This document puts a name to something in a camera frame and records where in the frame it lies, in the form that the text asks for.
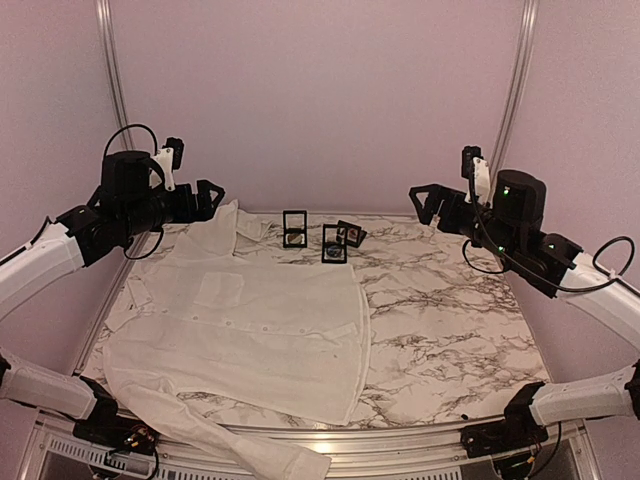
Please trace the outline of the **green round brooch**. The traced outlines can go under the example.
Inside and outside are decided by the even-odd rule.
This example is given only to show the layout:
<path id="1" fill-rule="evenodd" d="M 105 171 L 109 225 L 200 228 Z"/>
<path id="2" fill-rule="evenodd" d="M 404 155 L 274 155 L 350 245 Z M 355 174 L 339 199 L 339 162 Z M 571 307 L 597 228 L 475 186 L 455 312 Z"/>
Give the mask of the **green round brooch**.
<path id="1" fill-rule="evenodd" d="M 291 243 L 301 242 L 304 234 L 300 230 L 290 230 L 287 232 L 287 240 Z"/>

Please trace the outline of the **white button shirt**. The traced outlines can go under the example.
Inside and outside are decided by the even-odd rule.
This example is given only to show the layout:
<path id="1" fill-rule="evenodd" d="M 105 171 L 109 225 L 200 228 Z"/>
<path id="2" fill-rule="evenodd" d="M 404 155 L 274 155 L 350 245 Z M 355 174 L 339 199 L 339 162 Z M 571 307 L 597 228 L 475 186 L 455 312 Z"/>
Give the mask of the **white button shirt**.
<path id="1" fill-rule="evenodd" d="M 172 439 L 235 461 L 259 479 L 322 479 L 331 461 L 283 441 L 235 434 L 187 404 L 211 393 L 346 425 L 370 357 L 365 293 L 348 264 L 250 262 L 239 236 L 269 225 L 236 203 L 180 234 L 142 270 L 142 312 L 111 325 L 103 369 L 116 399 Z"/>

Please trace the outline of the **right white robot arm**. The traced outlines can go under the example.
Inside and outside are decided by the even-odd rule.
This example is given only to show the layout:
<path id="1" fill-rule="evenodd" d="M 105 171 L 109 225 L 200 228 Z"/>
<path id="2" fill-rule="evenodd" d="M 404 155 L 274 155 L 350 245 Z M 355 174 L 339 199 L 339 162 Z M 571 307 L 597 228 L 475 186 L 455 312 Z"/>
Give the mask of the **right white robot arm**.
<path id="1" fill-rule="evenodd" d="M 461 235 L 511 273 L 524 316 L 552 380 L 525 386 L 505 408 L 495 438 L 515 448 L 534 427 L 573 419 L 639 415 L 639 291 L 574 241 L 541 229 L 545 184 L 503 170 L 491 201 L 468 170 L 465 192 L 415 186 L 418 219 Z"/>

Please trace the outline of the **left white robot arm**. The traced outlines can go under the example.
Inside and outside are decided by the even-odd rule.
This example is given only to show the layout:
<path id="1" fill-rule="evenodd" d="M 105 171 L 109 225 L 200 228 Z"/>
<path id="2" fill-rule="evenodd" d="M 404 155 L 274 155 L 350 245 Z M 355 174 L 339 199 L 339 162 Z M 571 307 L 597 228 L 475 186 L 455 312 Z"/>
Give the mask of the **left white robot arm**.
<path id="1" fill-rule="evenodd" d="M 209 180 L 174 179 L 181 154 L 124 151 L 102 160 L 90 199 L 55 219 L 1 260 L 1 397 L 73 420 L 106 445 L 125 438 L 126 423 L 111 396 L 71 374 L 71 361 L 89 330 L 98 289 L 107 283 L 87 272 L 102 258 L 115 270 L 114 250 L 134 255 L 141 235 L 169 224 L 205 222 L 225 195 Z"/>

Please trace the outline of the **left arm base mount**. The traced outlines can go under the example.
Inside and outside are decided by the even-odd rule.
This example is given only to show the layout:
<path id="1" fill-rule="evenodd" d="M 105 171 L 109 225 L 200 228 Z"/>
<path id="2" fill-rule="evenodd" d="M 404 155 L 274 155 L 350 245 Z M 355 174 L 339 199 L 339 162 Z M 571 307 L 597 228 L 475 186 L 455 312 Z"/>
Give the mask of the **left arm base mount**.
<path id="1" fill-rule="evenodd" d="M 117 401 L 98 382 L 83 376 L 79 379 L 89 386 L 96 404 L 87 419 L 74 421 L 74 437 L 115 452 L 156 453 L 158 432 L 139 420 L 120 416 Z"/>

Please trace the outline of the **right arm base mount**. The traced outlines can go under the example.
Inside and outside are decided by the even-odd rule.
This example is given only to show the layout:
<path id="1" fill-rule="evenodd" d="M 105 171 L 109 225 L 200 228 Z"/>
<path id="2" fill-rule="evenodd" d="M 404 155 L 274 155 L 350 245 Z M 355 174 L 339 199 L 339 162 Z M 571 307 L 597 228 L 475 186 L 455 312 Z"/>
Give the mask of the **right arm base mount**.
<path id="1" fill-rule="evenodd" d="M 504 408 L 502 420 L 465 426 L 460 443 L 467 456 L 506 453 L 547 441 L 547 429 L 536 423 L 530 411 L 534 395 L 543 386 L 543 382 L 524 385 Z"/>

